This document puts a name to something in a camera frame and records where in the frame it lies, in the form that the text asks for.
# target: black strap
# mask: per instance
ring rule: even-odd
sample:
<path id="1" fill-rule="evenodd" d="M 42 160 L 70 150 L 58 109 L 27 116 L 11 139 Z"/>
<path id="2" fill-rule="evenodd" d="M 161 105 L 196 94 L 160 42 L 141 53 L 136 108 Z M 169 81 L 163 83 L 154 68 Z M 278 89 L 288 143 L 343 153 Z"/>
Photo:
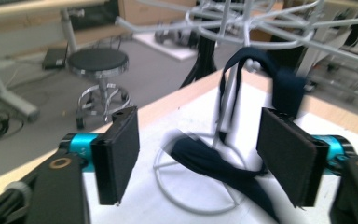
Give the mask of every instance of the black strap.
<path id="1" fill-rule="evenodd" d="M 219 99 L 219 120 L 222 118 L 223 112 L 223 98 L 226 92 L 226 71 L 237 64 L 236 74 L 236 87 L 234 94 L 234 101 L 231 107 L 231 115 L 229 120 L 229 126 L 232 124 L 232 120 L 235 113 L 235 107 L 238 99 L 238 93 L 241 88 L 241 70 L 245 65 L 246 60 L 252 59 L 257 61 L 262 66 L 263 70 L 273 80 L 273 93 L 272 93 L 272 105 L 293 117 L 296 117 L 298 109 L 300 108 L 301 101 L 304 95 L 304 86 L 306 79 L 303 77 L 296 77 L 293 69 L 280 67 L 274 59 L 265 51 L 256 49 L 253 47 L 245 47 L 238 50 L 226 63 L 223 69 L 223 74 L 220 80 L 220 99 Z M 222 142 L 226 141 L 227 132 L 218 130 L 219 138 Z"/>

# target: gray floor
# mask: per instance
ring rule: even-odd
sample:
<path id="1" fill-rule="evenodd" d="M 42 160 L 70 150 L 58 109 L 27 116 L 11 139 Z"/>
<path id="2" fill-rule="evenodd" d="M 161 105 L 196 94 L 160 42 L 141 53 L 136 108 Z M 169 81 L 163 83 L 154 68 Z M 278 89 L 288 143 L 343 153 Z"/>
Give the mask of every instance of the gray floor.
<path id="1" fill-rule="evenodd" d="M 158 98 L 178 90 L 194 65 L 196 58 L 182 62 L 146 47 L 136 41 L 124 41 L 121 49 L 130 57 L 130 68 L 122 76 L 113 77 L 125 87 L 132 101 L 142 107 Z M 227 62 L 236 47 L 221 45 L 215 51 L 217 68 Z M 0 69 L 0 74 L 11 90 L 40 108 L 36 122 L 25 122 L 16 133 L 0 139 L 0 175 L 37 158 L 56 148 L 61 139 L 76 129 L 76 101 L 80 93 L 93 85 L 85 79 L 75 77 L 67 70 L 43 71 L 40 62 L 44 55 L 21 59 L 11 66 Z M 318 87 L 313 94 L 358 113 L 356 104 L 342 100 L 340 93 Z M 8 133 L 15 132 L 21 124 L 12 114 Z M 100 127 L 102 119 L 86 118 L 84 132 Z"/>

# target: stool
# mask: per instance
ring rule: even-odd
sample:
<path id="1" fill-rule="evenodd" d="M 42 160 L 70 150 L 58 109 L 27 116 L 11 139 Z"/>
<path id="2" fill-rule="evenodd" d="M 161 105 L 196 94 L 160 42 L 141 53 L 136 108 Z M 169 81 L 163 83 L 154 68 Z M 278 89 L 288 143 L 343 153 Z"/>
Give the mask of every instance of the stool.
<path id="1" fill-rule="evenodd" d="M 69 56 L 67 66 L 73 73 L 98 82 L 98 85 L 86 89 L 78 99 L 76 111 L 78 129 L 84 128 L 85 115 L 102 115 L 106 123 L 109 115 L 131 104 L 128 92 L 116 84 L 108 83 L 107 80 L 121 75 L 128 69 L 128 64 L 127 54 L 116 49 L 82 49 Z M 110 108 L 112 98 L 118 94 L 121 94 L 119 106 Z M 87 96 L 89 99 L 83 104 L 82 99 Z"/>

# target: white wire stand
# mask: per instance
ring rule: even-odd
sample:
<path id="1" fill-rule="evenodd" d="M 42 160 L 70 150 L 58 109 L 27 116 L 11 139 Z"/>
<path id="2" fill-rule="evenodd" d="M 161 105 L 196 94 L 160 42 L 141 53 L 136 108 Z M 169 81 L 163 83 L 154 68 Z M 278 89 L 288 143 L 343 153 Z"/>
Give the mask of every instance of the white wire stand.
<path id="1" fill-rule="evenodd" d="M 176 11 L 182 11 L 186 13 L 186 22 L 180 24 L 170 25 L 154 25 L 154 26 L 135 26 L 122 18 L 117 18 L 117 24 L 131 30 L 134 33 L 144 32 L 156 32 L 165 30 L 180 30 L 180 29 L 192 29 L 197 31 L 200 35 L 209 39 L 230 43 L 242 47 L 255 47 L 259 49 L 291 49 L 299 46 L 305 46 L 313 49 L 325 51 L 329 54 L 336 55 L 347 60 L 358 63 L 358 55 L 335 49 L 312 41 L 314 30 L 321 27 L 334 27 L 334 26 L 348 26 L 351 24 L 358 24 L 358 19 L 350 19 L 343 21 L 318 21 L 319 16 L 323 13 L 324 0 L 316 1 L 304 1 L 304 4 L 297 7 L 290 7 L 283 10 L 273 10 L 273 6 L 276 3 L 274 0 L 246 0 L 243 4 L 231 3 L 227 0 L 224 3 L 215 3 L 214 1 L 201 0 L 200 4 L 196 7 L 183 7 L 176 4 L 163 3 L 153 0 L 138 0 L 138 2 L 145 3 L 151 6 L 164 7 Z M 302 16 L 298 16 L 297 13 L 309 11 L 309 16 L 304 19 Z M 205 18 L 207 21 L 193 21 L 192 17 Z M 239 35 L 234 36 L 226 32 L 228 28 L 238 29 Z M 210 31 L 213 28 L 219 28 L 219 32 L 215 33 Z M 285 29 L 297 29 L 301 32 L 291 33 Z M 287 40 L 287 42 L 261 42 L 254 41 L 250 38 L 250 32 L 254 29 L 265 31 L 271 35 L 276 35 L 280 38 Z M 258 62 L 247 62 L 249 66 L 245 66 L 250 72 L 255 71 Z M 230 69 L 230 75 L 227 81 L 227 92 L 232 92 L 235 88 L 236 68 Z M 227 126 L 227 113 L 230 109 L 228 104 L 232 94 L 225 94 L 223 97 L 223 110 L 220 119 L 217 121 L 216 130 L 213 135 L 212 146 L 218 145 L 218 132 L 226 130 Z M 235 154 L 241 158 L 244 164 L 245 160 L 241 156 L 241 153 L 232 147 Z M 180 202 L 165 188 L 165 184 L 161 180 L 160 169 L 177 164 L 177 162 L 161 163 L 161 157 L 163 156 L 161 150 L 156 156 L 154 169 L 158 185 L 165 196 L 176 205 L 183 209 L 199 214 L 219 214 L 229 211 L 235 208 L 239 201 L 232 189 L 227 188 L 227 192 L 231 195 L 232 203 L 224 204 L 220 208 L 205 210 L 204 208 L 198 208 L 192 206 L 191 202 Z"/>

